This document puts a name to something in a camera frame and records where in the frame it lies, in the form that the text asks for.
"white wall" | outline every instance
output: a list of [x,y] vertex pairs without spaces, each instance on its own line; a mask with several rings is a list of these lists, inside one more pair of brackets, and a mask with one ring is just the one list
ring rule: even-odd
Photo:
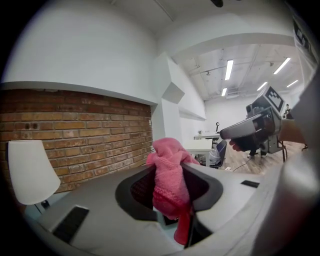
[[163,52],[154,60],[152,81],[158,100],[152,107],[153,139],[171,137],[182,143],[192,140],[199,123],[203,125],[206,113],[204,102],[190,78]]
[[176,63],[216,49],[243,44],[294,46],[292,15],[276,0],[199,1],[157,37],[158,53]]
[[198,131],[205,132],[205,121],[190,119],[180,113],[182,143],[193,140]]
[[2,82],[59,82],[75,85],[74,91],[85,86],[155,103],[156,56],[149,32],[107,1],[56,0],[25,29]]
[[303,84],[295,86],[292,88],[293,90],[290,92],[290,98],[292,105],[290,108],[293,108],[299,101],[301,93],[304,91],[305,87]]
[[[281,94],[285,104],[292,106],[289,94]],[[219,122],[218,131],[235,125],[246,119],[246,106],[252,104],[256,97],[241,97],[236,99],[216,99],[205,102],[206,121],[205,129],[211,132],[216,131],[216,122]]]
[[171,58],[168,58],[168,65],[172,82],[184,92],[184,96],[178,103],[180,111],[194,115],[195,118],[205,120],[205,103],[189,76]]

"pink towel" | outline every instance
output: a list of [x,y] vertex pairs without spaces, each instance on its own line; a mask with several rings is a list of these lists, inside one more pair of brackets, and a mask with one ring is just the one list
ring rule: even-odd
[[199,163],[174,138],[158,139],[152,146],[155,153],[148,155],[146,164],[156,166],[153,206],[170,220],[179,217],[174,239],[185,245],[188,241],[190,198],[180,163]]

